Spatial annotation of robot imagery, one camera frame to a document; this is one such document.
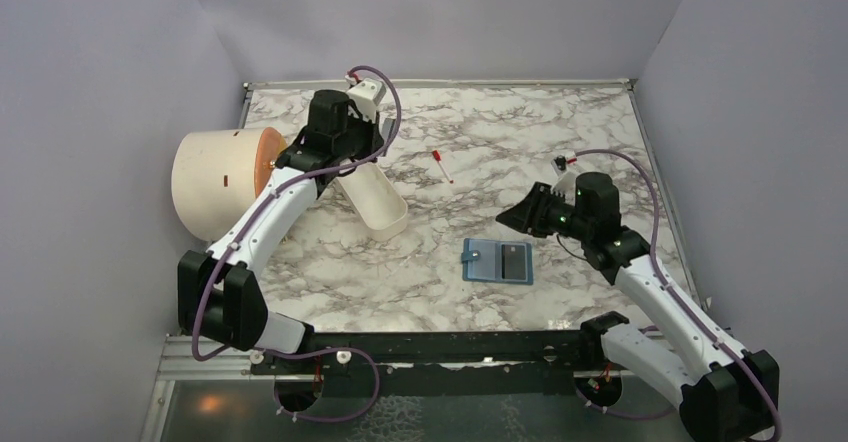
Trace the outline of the grey silver credit card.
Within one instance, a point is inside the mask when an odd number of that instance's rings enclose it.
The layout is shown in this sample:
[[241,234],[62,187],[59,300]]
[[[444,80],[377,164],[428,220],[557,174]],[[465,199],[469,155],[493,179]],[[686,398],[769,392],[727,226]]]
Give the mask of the grey silver credit card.
[[380,127],[380,135],[383,139],[383,143],[378,152],[379,157],[383,157],[387,153],[388,148],[391,145],[392,134],[394,132],[395,125],[395,118],[387,117],[382,121],[382,125]]

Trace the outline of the blue leather card holder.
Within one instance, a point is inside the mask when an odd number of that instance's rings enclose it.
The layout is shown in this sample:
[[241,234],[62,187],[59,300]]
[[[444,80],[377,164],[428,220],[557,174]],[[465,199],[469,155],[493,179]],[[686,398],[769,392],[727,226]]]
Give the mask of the blue leather card holder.
[[[526,281],[508,281],[502,279],[501,246],[503,244],[524,244],[527,246],[528,278]],[[466,238],[463,241],[460,261],[464,281],[514,285],[532,285],[534,282],[532,245],[527,242]]]

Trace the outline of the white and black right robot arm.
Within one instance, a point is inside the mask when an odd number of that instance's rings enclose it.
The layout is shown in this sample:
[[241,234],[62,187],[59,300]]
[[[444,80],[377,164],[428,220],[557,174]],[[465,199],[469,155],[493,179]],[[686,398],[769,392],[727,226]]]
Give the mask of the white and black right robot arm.
[[668,348],[619,314],[586,321],[579,360],[600,369],[622,366],[676,410],[695,441],[743,441],[764,431],[782,434],[776,360],[752,352],[715,323],[661,267],[649,242],[622,222],[618,188],[599,172],[577,176],[567,202],[537,182],[498,223],[537,238],[579,242],[590,266],[629,297],[654,323]]

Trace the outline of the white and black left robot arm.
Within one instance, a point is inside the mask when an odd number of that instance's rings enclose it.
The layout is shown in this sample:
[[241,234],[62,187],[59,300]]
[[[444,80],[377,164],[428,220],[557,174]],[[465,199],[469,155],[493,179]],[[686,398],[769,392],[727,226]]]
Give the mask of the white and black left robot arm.
[[314,93],[307,122],[277,157],[269,181],[236,224],[204,252],[188,251],[177,267],[178,316],[192,336],[196,359],[202,337],[223,348],[276,351],[285,369],[313,363],[311,326],[272,312],[258,278],[300,216],[340,172],[373,161],[383,149],[378,106],[384,84],[367,79],[346,91]]

